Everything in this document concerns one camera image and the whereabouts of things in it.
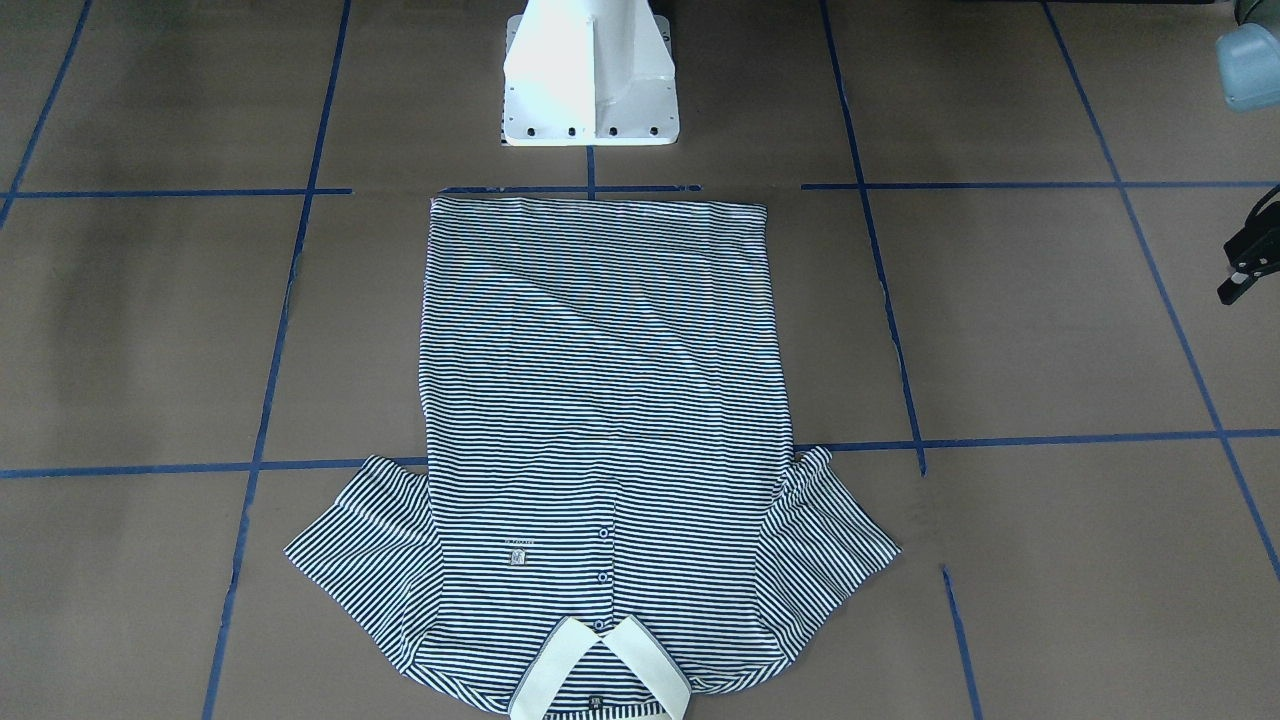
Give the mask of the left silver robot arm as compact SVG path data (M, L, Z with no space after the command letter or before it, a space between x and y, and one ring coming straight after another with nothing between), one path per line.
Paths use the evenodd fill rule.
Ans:
M1224 99L1236 113L1279 104L1279 3L1234 1L1236 28L1215 47ZM1231 306L1254 283L1279 270L1279 187L1275 184L1249 210L1242 228L1224 243L1231 274L1217 288Z

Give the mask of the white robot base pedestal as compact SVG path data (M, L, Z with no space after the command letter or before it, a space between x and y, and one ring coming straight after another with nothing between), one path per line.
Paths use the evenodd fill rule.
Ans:
M506 23L500 138L664 146L681 133L669 20L648 1L530 1Z

